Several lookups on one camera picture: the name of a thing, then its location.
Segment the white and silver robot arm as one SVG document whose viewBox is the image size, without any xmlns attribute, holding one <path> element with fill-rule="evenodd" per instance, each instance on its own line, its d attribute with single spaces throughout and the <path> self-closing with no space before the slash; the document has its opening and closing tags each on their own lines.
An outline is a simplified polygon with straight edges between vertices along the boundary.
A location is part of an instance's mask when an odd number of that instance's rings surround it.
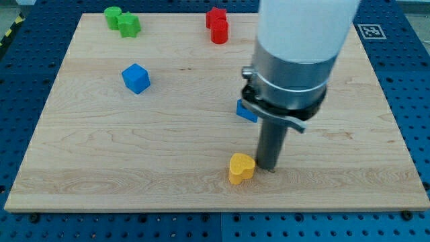
<svg viewBox="0 0 430 242">
<path fill-rule="evenodd" d="M 325 98 L 359 1 L 261 0 L 243 105 L 266 124 L 299 132 Z"/>
</svg>

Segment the blue block behind arm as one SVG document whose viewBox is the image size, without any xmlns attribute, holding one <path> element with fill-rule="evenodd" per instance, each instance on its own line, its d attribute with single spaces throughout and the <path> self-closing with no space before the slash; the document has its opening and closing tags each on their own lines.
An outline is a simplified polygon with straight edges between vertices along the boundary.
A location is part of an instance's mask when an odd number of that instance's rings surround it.
<svg viewBox="0 0 430 242">
<path fill-rule="evenodd" d="M 246 107 L 244 107 L 244 105 L 242 104 L 242 99 L 238 99 L 236 101 L 236 115 L 254 123 L 257 123 L 258 121 L 258 117 L 254 113 L 246 109 Z"/>
</svg>

